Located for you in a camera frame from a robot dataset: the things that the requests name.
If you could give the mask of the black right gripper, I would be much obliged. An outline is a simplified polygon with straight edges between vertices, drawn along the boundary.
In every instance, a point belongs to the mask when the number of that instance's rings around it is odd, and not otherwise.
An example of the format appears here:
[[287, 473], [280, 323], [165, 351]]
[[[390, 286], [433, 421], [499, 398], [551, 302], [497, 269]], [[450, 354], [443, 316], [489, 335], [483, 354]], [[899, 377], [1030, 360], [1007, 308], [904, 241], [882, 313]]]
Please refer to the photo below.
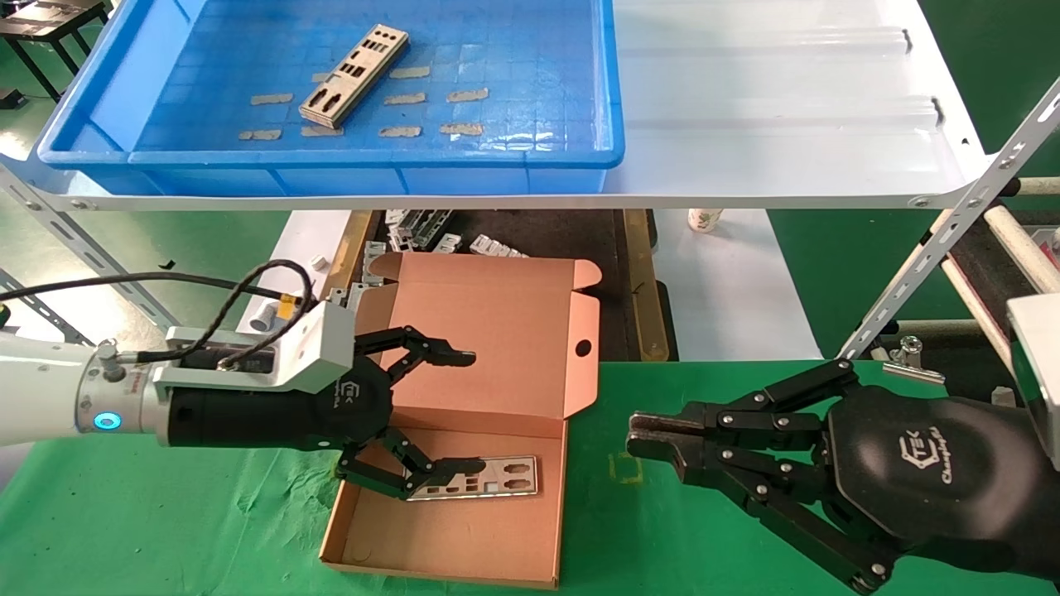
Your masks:
[[825, 423], [806, 409], [856, 385], [851, 361], [840, 358], [728, 403], [634, 411], [626, 449], [675, 448], [681, 483], [725, 495], [856, 594], [890, 580], [893, 550], [958, 569], [1057, 579], [1058, 472], [1027, 411], [879, 386], [842, 397], [826, 413], [834, 488], [824, 510], [870, 546], [811, 512], [822, 501], [819, 483], [792, 479], [775, 458], [734, 449], [817, 445]]

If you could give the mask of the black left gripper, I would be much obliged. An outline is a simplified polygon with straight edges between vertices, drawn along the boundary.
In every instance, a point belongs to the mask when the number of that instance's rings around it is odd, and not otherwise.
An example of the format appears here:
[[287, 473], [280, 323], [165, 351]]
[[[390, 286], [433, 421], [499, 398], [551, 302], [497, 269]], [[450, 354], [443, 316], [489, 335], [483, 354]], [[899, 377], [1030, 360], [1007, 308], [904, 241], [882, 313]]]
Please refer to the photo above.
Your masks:
[[[406, 354], [386, 370], [368, 358], [394, 348], [404, 348]], [[476, 353], [457, 350], [413, 327], [398, 327], [357, 335], [354, 355], [359, 358], [353, 368], [318, 392], [178, 387], [171, 392], [167, 445], [342, 450], [335, 478], [401, 501], [423, 487], [444, 487], [459, 474], [484, 471], [482, 458], [434, 460], [402, 431], [386, 430], [395, 382], [420, 363], [466, 368], [476, 362]], [[373, 439], [402, 464], [401, 474], [359, 460]]]

